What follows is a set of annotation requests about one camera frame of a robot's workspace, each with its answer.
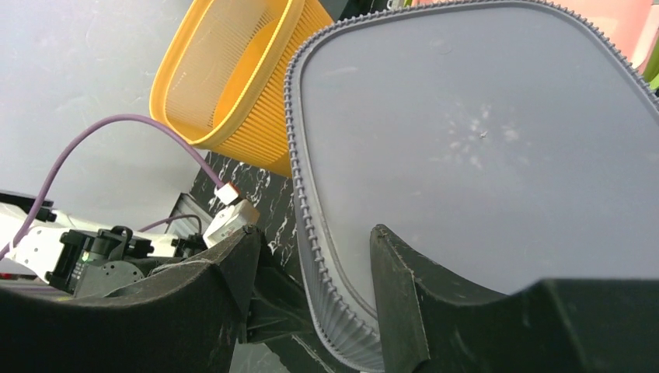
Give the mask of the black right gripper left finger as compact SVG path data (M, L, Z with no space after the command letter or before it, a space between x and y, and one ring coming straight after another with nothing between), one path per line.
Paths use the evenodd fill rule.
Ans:
M3 372L227 372L246 321L255 226L99 298L1 292Z

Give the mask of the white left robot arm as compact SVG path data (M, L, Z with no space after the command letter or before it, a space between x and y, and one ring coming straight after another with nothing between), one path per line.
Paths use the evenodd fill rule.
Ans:
M1 205L1 243L10 245L5 259L73 298L107 294L207 249L202 234L210 221L196 214L132 229L41 208L26 235L14 242L13 232L27 215L24 207Z

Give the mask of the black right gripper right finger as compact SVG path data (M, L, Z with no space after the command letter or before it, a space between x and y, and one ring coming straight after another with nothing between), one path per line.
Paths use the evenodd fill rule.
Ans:
M512 295L370 234L387 372L656 372L656 280L545 279Z

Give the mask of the orange slatted waste bin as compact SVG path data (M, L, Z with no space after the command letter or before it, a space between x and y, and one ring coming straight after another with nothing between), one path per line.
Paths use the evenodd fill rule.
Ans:
M284 77L331 23L318 1L193 1L155 75L152 118L195 148L290 176Z

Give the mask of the grey slatted waste bin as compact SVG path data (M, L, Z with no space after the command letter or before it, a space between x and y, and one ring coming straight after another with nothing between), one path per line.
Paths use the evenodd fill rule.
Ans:
M284 78L298 255L326 349L387 372L370 234L512 295L658 282L658 99L586 19L455 1L345 19Z

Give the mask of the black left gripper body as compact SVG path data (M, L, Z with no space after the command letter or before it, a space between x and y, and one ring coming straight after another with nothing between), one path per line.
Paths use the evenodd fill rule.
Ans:
M155 242L141 238L125 226L97 232L69 230L60 237L63 250L54 269L45 273L53 288L75 298L103 296L137 283L164 265L177 264L206 250L201 234L165 238L173 253L155 255Z

